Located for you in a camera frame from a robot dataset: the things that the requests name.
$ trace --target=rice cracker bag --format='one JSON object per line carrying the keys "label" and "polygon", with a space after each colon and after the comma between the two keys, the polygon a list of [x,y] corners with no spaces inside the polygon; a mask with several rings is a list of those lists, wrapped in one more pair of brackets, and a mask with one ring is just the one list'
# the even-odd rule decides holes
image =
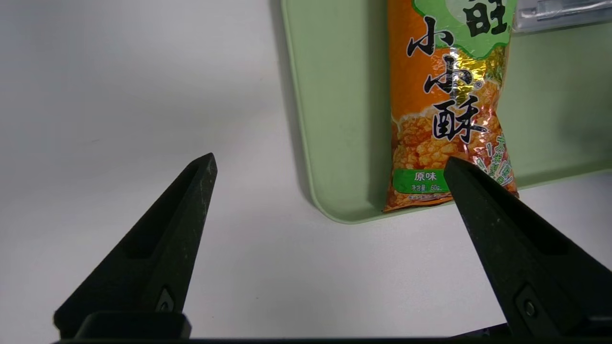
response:
{"label": "rice cracker bag", "polygon": [[517,194],[495,112],[516,0],[387,5],[393,172],[384,211],[451,200],[451,156]]}

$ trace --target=screw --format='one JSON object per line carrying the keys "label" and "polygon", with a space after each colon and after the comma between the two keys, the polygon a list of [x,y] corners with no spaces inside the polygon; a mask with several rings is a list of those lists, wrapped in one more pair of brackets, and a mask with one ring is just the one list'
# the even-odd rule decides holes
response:
{"label": "screw", "polygon": [[537,310],[536,310],[536,307],[534,306],[533,302],[531,302],[531,300],[525,301],[524,309],[525,309],[525,314],[527,314],[527,316],[529,316],[531,318],[535,318],[536,317]]}

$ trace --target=snack bag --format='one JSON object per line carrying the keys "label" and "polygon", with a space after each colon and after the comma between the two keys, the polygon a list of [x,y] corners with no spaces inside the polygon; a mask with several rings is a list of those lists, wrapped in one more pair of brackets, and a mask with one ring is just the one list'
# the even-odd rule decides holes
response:
{"label": "snack bag", "polygon": [[495,112],[516,0],[387,5],[393,172],[384,211],[451,200],[451,156],[517,194]]}

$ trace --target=light green tray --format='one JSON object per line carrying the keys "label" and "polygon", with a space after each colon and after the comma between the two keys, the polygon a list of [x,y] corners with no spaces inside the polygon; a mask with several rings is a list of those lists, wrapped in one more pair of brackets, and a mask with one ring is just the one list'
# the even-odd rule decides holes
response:
{"label": "light green tray", "polygon": [[[386,1],[284,0],[315,205],[358,223],[382,214],[391,168]],[[498,114],[521,188],[612,167],[612,24],[510,42]]]}

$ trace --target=white table surface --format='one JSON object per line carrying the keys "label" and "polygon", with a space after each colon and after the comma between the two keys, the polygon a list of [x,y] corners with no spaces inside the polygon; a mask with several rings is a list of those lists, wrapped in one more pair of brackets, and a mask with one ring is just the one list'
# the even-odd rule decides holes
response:
{"label": "white table surface", "polygon": [[[54,310],[211,151],[194,337],[504,322],[454,206],[349,226],[309,203],[278,2],[2,1],[0,47],[0,343],[56,340]],[[521,195],[610,267],[611,185]]]}

